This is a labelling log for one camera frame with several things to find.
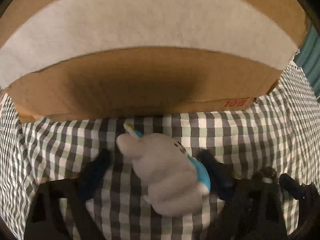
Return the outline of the brown cardboard box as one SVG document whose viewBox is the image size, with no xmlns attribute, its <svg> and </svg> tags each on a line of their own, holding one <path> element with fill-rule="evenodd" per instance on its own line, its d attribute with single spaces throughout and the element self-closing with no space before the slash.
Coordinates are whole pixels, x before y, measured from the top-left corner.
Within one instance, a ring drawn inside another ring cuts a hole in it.
<svg viewBox="0 0 320 240">
<path fill-rule="evenodd" d="M 1 87 L 22 122 L 243 110 L 306 31 L 297 0 L 4 0 Z"/>
</svg>

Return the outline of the teal curtain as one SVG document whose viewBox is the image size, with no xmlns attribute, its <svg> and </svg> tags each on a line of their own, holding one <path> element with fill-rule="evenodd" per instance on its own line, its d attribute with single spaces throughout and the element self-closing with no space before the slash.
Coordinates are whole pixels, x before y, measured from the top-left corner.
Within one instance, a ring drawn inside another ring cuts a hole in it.
<svg viewBox="0 0 320 240">
<path fill-rule="evenodd" d="M 313 25 L 310 27 L 299 53 L 295 56 L 294 62 L 303 69 L 317 101 L 319 101 L 320 40 Z"/>
</svg>

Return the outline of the checkered bed sheet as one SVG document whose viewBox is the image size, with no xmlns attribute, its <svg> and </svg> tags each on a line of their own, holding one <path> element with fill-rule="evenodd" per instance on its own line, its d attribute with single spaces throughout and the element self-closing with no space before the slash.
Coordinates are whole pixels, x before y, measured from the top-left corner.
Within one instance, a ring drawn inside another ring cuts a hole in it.
<svg viewBox="0 0 320 240">
<path fill-rule="evenodd" d="M 124 119 L 22 124 L 11 98 L 1 110 L 1 218 L 17 239 L 24 235 L 29 206 L 44 179 L 79 172 L 107 148 L 115 153 L 103 184 L 87 208 L 106 239 L 204 239 L 223 208 L 215 196 L 202 209 L 165 218 L 143 198 L 131 165 L 116 148 Z M 163 133 L 189 154 L 206 148 L 235 175 L 250 178 L 264 166 L 301 183 L 319 185 L 319 104 L 302 68 L 288 65 L 277 87 L 249 109 L 129 119 L 145 134 Z"/>
</svg>

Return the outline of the grey seal plush toy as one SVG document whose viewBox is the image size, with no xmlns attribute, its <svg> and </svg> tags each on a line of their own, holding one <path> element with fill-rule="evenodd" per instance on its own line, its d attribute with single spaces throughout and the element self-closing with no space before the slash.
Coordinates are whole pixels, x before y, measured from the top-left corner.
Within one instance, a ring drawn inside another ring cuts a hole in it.
<svg viewBox="0 0 320 240">
<path fill-rule="evenodd" d="M 124 124 L 124 129 L 126 132 L 117 137 L 117 146 L 147 187 L 145 201 L 162 216 L 200 211 L 211 190 L 204 165 L 172 137 L 161 133 L 144 135 L 129 124 Z"/>
</svg>

